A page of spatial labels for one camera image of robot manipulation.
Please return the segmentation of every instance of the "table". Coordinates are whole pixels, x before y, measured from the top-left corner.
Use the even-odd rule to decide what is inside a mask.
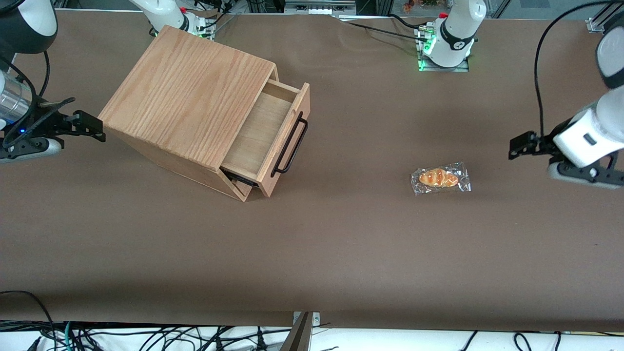
[[[58,18],[46,98],[97,115],[149,25]],[[310,128],[273,196],[241,203],[112,134],[68,137],[57,157],[2,167],[0,287],[34,292],[58,320],[288,325],[319,310],[336,327],[624,330],[622,193],[551,180],[547,157],[507,160],[509,139],[538,128],[547,24],[484,21],[470,72],[448,74],[417,71],[409,40],[332,17],[238,16],[217,41],[311,86]],[[605,92],[599,39],[564,21],[546,40],[548,130]],[[41,55],[16,64],[41,83]],[[414,196],[412,171],[456,161],[471,193]],[[0,319],[42,318],[23,298],[0,303]]]

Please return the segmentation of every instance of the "black metal handle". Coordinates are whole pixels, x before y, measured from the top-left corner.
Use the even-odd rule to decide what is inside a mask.
[[[299,136],[299,139],[297,140],[297,144],[295,144],[293,153],[290,154],[290,158],[288,159],[288,163],[286,164],[286,167],[284,167],[284,169],[280,169],[279,167],[281,164],[281,160],[284,158],[284,154],[286,154],[286,150],[288,146],[290,145],[290,140],[292,140],[293,136],[295,135],[295,131],[297,130],[299,123],[303,123],[303,130],[301,131],[301,135]],[[273,168],[273,171],[271,172],[271,178],[275,176],[275,173],[288,172],[288,170],[290,169],[290,165],[292,165],[293,163],[293,159],[295,158],[295,155],[297,155],[297,150],[299,149],[299,145],[301,145],[301,141],[303,140],[303,136],[306,135],[307,130],[308,130],[308,121],[303,119],[303,111],[301,111],[299,112],[299,116],[297,117],[297,120],[295,121],[293,130],[290,131],[290,135],[288,135],[288,139],[286,139],[286,142],[284,143],[284,148],[281,150],[280,156],[277,158],[277,162],[275,162],[275,167]]]

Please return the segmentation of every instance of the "drawer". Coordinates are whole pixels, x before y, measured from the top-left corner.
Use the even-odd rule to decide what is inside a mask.
[[[269,79],[221,164],[223,173],[244,195],[247,184],[270,196],[293,162],[309,113],[308,83],[299,90]]]

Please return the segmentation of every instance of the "black cable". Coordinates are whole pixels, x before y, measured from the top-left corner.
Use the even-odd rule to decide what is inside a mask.
[[[290,329],[278,329],[278,330],[269,330],[269,331],[266,331],[266,332],[262,332],[262,334],[266,335],[266,334],[274,334],[274,333],[285,333],[285,332],[289,332],[289,331],[290,331]],[[224,340],[224,341],[229,341],[229,340],[231,340],[231,341],[228,342],[227,344],[223,345],[222,347],[217,348],[215,351],[223,351],[223,350],[225,350],[225,348],[227,348],[231,344],[234,344],[235,342],[241,342],[243,340],[251,340],[251,338],[257,337],[257,336],[258,336],[258,334],[256,333],[256,334],[246,335],[244,337],[231,338],[231,339],[221,339],[221,340]]]
[[[217,24],[217,22],[218,22],[221,18],[223,18],[223,16],[225,16],[227,13],[228,13],[227,11],[224,11],[224,12],[221,14],[221,16],[217,17],[217,19],[216,19],[214,22],[212,22],[211,24],[209,24],[209,25],[207,25],[207,26],[199,27],[199,30],[200,30],[200,31],[202,31],[202,30],[204,30],[204,29],[206,29],[206,28],[210,28],[210,27],[212,27],[212,26],[216,25],[216,24]]]
[[[139,347],[139,351],[142,351],[142,350],[143,350],[143,348],[147,345],[147,343],[148,343],[148,342],[149,342],[149,341],[150,341],[153,337],[155,337],[158,333],[162,333],[162,336],[161,336],[160,338],[158,338],[158,339],[157,339],[157,340],[156,340],[156,341],[152,344],[152,346],[150,346],[147,350],[151,349],[154,345],[156,345],[156,343],[157,343],[158,341],[160,341],[160,339],[162,339],[162,338],[166,337],[168,333],[165,333],[165,329],[166,329],[166,328],[160,328],[160,330],[159,330],[158,332],[155,332],[155,333],[154,333],[151,337],[147,338],[147,340],[143,343],[143,345],[141,345],[141,347]]]
[[[28,79],[28,77],[19,70],[19,68],[17,68],[13,63],[11,63],[11,61],[5,59],[2,55],[0,55],[0,60],[2,60],[2,62],[4,62],[7,66],[9,66],[13,71],[15,71],[15,73],[17,73],[18,77],[21,77],[24,79],[24,81],[26,81],[26,84],[28,85],[28,88],[31,90],[32,95],[36,94],[36,90],[35,90],[35,86],[32,85],[32,81],[30,79]],[[10,131],[4,133],[4,140],[2,141],[2,147],[4,147],[5,149],[8,149],[9,147],[11,147],[11,145],[6,146],[6,140],[7,137],[12,133],[15,132],[19,126],[28,118],[30,117],[30,115],[32,114],[32,112],[35,110],[35,106],[36,106],[36,101],[35,98],[33,96],[33,99],[31,101],[31,105],[28,106],[28,110],[26,111],[26,113],[22,116],[22,118],[20,118],[20,120],[15,123],[15,126],[13,126],[13,128],[11,128]]]
[[[520,348],[520,345],[518,345],[518,337],[522,337],[522,339],[524,340],[524,343],[527,344],[527,347],[529,348],[528,351],[532,351],[531,350],[531,345],[529,344],[529,341],[527,340],[527,338],[522,335],[522,333],[516,333],[514,334],[514,344],[515,344],[515,348],[518,349],[518,351],[525,351],[522,348]]]
[[[95,333],[89,333],[90,337],[93,337],[95,335],[115,335],[118,337],[127,337],[130,335],[142,335],[142,334],[157,334],[159,332],[155,332],[155,331],[149,331],[149,332],[134,332],[134,333],[113,333],[113,332],[95,332]]]
[[[41,334],[42,337],[44,337],[46,339],[55,340],[55,345],[56,345],[56,343],[58,343],[59,345],[61,345],[63,347],[67,347],[67,345],[65,344],[65,339],[63,338],[62,340],[59,340],[56,337],[56,333],[52,333],[52,335],[48,335],[48,333],[43,331],[43,330],[40,330],[39,333]]]
[[[356,27],[360,27],[360,28],[366,28],[366,29],[370,29],[372,31],[382,32],[382,33],[390,34],[390,35],[397,36],[397,37],[406,37],[406,38],[409,38],[409,39],[412,39],[412,40],[418,40],[418,41],[423,41],[423,42],[427,41],[427,39],[422,38],[422,37],[415,37],[415,36],[408,36],[408,35],[405,35],[405,34],[399,34],[399,33],[386,31],[386,30],[379,29],[379,28],[365,26],[364,24],[357,24],[357,23],[352,23],[352,22],[348,22],[348,23],[350,25],[352,25],[352,26],[356,26]]]
[[[48,117],[50,117],[51,115],[53,115],[55,112],[57,112],[61,107],[76,101],[75,97],[68,97],[67,99],[59,102],[58,104],[52,106],[43,116],[41,116],[35,123],[31,124],[28,128],[26,128],[26,130],[22,133],[19,134],[17,136],[17,138],[11,140],[10,142],[6,142],[6,136],[4,138],[4,140],[2,141],[2,147],[8,149],[9,147],[17,144],[18,142],[20,142],[22,139],[26,138],[27,136],[29,136],[35,129],[37,129],[37,127],[39,127],[46,119],[48,119]],[[13,129],[15,129],[18,125],[16,124],[15,126],[13,126],[11,128],[11,130],[9,130],[9,134],[13,131]]]
[[[258,342],[256,343],[258,346],[256,350],[266,351],[268,345],[265,342],[265,338],[262,336],[262,329],[258,327]]]
[[[561,343],[561,332],[555,332],[555,334],[557,334],[557,342],[555,343],[554,351],[559,351],[559,344]],[[527,344],[528,350],[524,350],[520,347],[520,345],[518,344],[518,337],[522,337],[522,340],[524,340],[524,343]],[[529,344],[529,341],[522,333],[514,334],[514,344],[515,344],[515,348],[517,348],[518,351],[533,351],[531,350],[531,344]]]
[[[470,343],[472,342],[472,339],[474,339],[474,336],[477,335],[478,332],[479,332],[478,330],[475,330],[474,332],[472,332],[472,335],[468,338],[468,341],[464,345],[464,348],[459,350],[459,351],[466,351],[466,350],[468,350],[468,346],[470,346]]]
[[[199,6],[201,6],[204,11],[208,11],[208,9],[206,9],[206,6],[204,6],[201,1],[195,1],[194,6],[197,6],[197,4],[199,4]]]
[[[401,17],[399,17],[399,16],[397,16],[397,15],[395,15],[395,14],[393,14],[393,13],[389,14],[389,15],[388,15],[388,17],[393,17],[393,18],[398,19],[398,20],[399,20],[399,22],[401,22],[401,24],[402,24],[403,26],[409,27],[409,28],[411,28],[411,29],[418,29],[418,27],[420,27],[420,26],[424,26],[425,24],[427,24],[427,22],[425,22],[425,23],[420,23],[420,24],[409,24],[409,23],[407,23],[406,21],[404,21],[404,20],[403,20],[403,18],[401,18]]]
[[[228,330],[232,329],[233,327],[224,327],[223,329],[221,329],[221,332],[215,333],[214,335],[212,335],[212,337],[210,338],[210,340],[208,340],[207,343],[203,344],[200,348],[199,351],[206,351],[208,350],[208,348],[210,347],[210,345],[217,339],[217,337],[221,336],[223,333],[227,332]]]
[[[78,334],[78,336],[76,337],[76,335],[74,335],[73,332],[69,333],[69,338],[72,340],[72,348],[74,350],[78,350],[78,351],[86,351],[87,349],[85,348],[84,344],[82,343],[80,334]]]
[[[47,83],[50,81],[50,56],[47,55],[47,50],[43,52],[43,57],[46,59],[46,78],[43,80],[39,96],[43,96],[43,93],[46,92]]]
[[[46,306],[44,306],[43,302],[41,302],[41,300],[39,300],[38,297],[36,297],[32,292],[29,292],[29,291],[25,291],[25,290],[5,290],[5,291],[0,291],[0,295],[13,294],[13,293],[19,293],[19,294],[28,295],[33,300],[35,300],[37,302],[37,304],[43,310],[43,313],[46,314],[47,321],[49,322],[50,328],[52,329],[52,335],[54,335],[54,325],[52,324],[52,317],[50,317],[50,313],[47,311],[47,308],[46,308]],[[57,345],[57,340],[56,340],[56,336],[55,336],[54,337],[54,350],[56,351],[57,348],[58,348],[58,345]]]
[[[559,17],[555,18],[549,25],[548,27],[546,27],[546,30],[544,31],[544,33],[542,34],[542,37],[540,38],[539,43],[537,44],[537,50],[535,52],[535,65],[533,68],[533,76],[534,76],[534,80],[535,80],[535,93],[537,94],[537,106],[540,109],[540,138],[544,138],[544,107],[542,105],[542,95],[540,93],[540,86],[537,80],[537,62],[539,60],[539,56],[540,56],[540,50],[542,49],[542,44],[544,43],[544,39],[546,38],[546,35],[548,34],[548,32],[550,31],[550,29],[557,23],[559,22],[562,18],[564,18],[565,16],[568,16],[569,14],[578,11],[580,9],[584,9],[586,7],[591,7],[591,6],[596,6],[596,5],[605,5],[605,4],[623,4],[624,0],[609,0],[609,1],[593,1],[593,2],[588,2],[586,4],[582,4],[576,7],[573,7],[571,9],[569,9],[568,11],[565,11],[563,14],[559,15]]]
[[[561,343],[561,332],[555,332],[557,334],[557,342],[555,343],[555,351],[559,351],[559,344]]]
[[[20,6],[24,1],[26,0],[15,0],[13,1],[13,3],[8,4],[7,6],[4,6],[3,8],[0,9],[0,16],[2,16],[3,14],[6,14],[8,12],[11,12],[13,10],[15,10],[18,6]]]
[[[180,339],[178,341],[182,341],[182,342],[190,342],[191,345],[193,345],[193,351],[197,351],[197,347],[195,346],[195,343],[192,342],[191,340],[184,340],[184,339]]]
[[[191,330],[195,329],[195,327],[190,327],[187,330],[184,330],[183,332],[179,333],[178,336],[176,336],[173,339],[169,339],[169,340],[165,340],[165,343],[162,345],[162,350],[164,351],[169,345],[171,345],[174,341],[176,340],[181,340],[180,337],[183,336],[184,334],[190,332]]]

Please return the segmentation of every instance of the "wooden drawer box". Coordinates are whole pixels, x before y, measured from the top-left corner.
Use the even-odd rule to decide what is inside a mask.
[[[270,196],[308,127],[310,91],[275,64],[165,27],[102,110],[104,126],[172,172],[244,201]]]

